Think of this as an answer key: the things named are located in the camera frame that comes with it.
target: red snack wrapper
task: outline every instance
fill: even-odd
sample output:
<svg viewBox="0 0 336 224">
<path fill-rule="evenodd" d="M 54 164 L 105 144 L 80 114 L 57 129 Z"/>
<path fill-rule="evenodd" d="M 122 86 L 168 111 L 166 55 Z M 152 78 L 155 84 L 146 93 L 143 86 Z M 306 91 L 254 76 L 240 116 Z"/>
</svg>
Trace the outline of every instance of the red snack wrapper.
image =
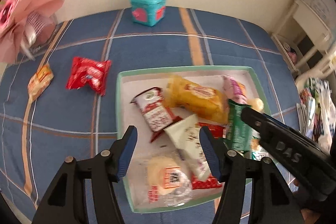
<svg viewBox="0 0 336 224">
<path fill-rule="evenodd" d="M 215 177 L 213 177 L 211 174 L 209 175 L 206 181 L 198 180 L 197 177 L 193 174 L 191 178 L 191 184 L 192 184 L 193 190 L 222 187 L 222 184 L 219 183 L 218 180 Z"/>
<path fill-rule="evenodd" d="M 98 62 L 88 58 L 74 57 L 72 61 L 71 74 L 66 88 L 80 89 L 86 83 L 99 95 L 105 95 L 106 78 L 111 60 Z"/>
<path fill-rule="evenodd" d="M 217 124 L 210 124 L 206 122 L 199 122 L 199 125 L 201 127 L 208 127 L 212 136 L 217 139 L 217 138 L 225 138 L 225 132 L 226 132 L 226 127 L 224 126 L 219 126 Z"/>
<path fill-rule="evenodd" d="M 164 128 L 182 120 L 166 106 L 161 88 L 154 87 L 145 90 L 135 96 L 131 103 L 137 104 L 152 130 L 151 142 L 164 132 Z"/>
</svg>

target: clear plastic wrapper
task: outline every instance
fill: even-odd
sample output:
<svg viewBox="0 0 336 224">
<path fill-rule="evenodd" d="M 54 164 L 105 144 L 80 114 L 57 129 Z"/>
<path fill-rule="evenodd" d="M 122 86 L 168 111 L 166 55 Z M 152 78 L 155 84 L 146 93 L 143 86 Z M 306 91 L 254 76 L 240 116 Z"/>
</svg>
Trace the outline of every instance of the clear plastic wrapper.
<svg viewBox="0 0 336 224">
<path fill-rule="evenodd" d="M 305 86 L 309 88 L 316 102 L 315 117 L 311 123 L 313 129 L 307 130 L 307 137 L 314 140 L 318 147 L 328 154 L 336 124 L 336 108 L 331 100 L 329 82 L 319 78 L 309 78 Z"/>
<path fill-rule="evenodd" d="M 259 139 L 252 137 L 251 140 L 251 158 L 253 160 L 261 160 L 263 157 L 268 157 L 268 152 L 259 144 Z"/>
<path fill-rule="evenodd" d="M 192 198 L 188 168 L 176 152 L 135 160 L 136 185 L 131 184 L 135 208 L 181 206 Z"/>
</svg>

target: white snack packet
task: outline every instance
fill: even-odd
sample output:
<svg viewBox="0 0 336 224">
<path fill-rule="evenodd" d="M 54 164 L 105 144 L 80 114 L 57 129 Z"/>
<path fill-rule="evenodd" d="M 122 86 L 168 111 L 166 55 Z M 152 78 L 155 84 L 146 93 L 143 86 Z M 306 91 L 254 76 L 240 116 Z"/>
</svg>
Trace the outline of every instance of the white snack packet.
<svg viewBox="0 0 336 224">
<path fill-rule="evenodd" d="M 197 115 L 194 114 L 165 128 L 164 131 L 180 151 L 191 171 L 199 180 L 205 181 L 210 175 L 210 169 L 200 144 L 200 128 Z"/>
</svg>

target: yellow snack package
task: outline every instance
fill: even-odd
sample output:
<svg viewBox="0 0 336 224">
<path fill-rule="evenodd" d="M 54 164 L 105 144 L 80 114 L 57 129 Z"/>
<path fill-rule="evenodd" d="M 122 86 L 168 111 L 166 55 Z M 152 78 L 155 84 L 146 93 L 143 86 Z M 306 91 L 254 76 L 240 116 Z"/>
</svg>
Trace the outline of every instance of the yellow snack package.
<svg viewBox="0 0 336 224">
<path fill-rule="evenodd" d="M 169 79 L 165 99 L 168 107 L 184 106 L 204 119 L 227 123 L 228 112 L 223 108 L 223 101 L 227 98 L 216 89 L 173 75 Z"/>
<path fill-rule="evenodd" d="M 49 63 L 40 68 L 33 77 L 30 78 L 28 84 L 29 102 L 34 102 L 41 93 L 49 86 L 54 74 L 50 69 Z"/>
</svg>

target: bed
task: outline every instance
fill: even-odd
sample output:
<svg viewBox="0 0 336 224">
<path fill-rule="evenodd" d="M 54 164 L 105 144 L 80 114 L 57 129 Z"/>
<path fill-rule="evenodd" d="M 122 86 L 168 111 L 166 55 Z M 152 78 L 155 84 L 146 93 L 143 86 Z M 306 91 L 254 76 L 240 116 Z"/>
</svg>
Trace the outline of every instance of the bed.
<svg viewBox="0 0 336 224">
<path fill-rule="evenodd" d="M 74 56 L 112 60 L 106 95 L 84 87 L 66 90 Z M 240 65 L 252 67 L 266 94 L 273 117 L 298 129 L 294 80 L 268 34 L 252 23 L 219 14 L 167 7 L 154 27 L 133 23 L 131 10 L 113 10 L 63 22 L 36 61 L 19 57 L 7 67 L 0 85 L 2 193 L 28 219 L 49 183 L 71 155 L 78 160 L 108 149 L 116 139 L 115 91 L 119 72 L 170 66 Z M 28 104 L 27 84 L 40 64 L 49 62 L 54 80 L 38 100 Z M 290 184 L 293 181 L 278 166 Z M 96 223 L 90 181 L 86 183 L 90 223 Z M 214 202 L 166 213 L 132 213 L 123 184 L 115 185 L 125 223 L 211 223 Z M 247 223 L 251 183 L 241 223 Z"/>
</svg>

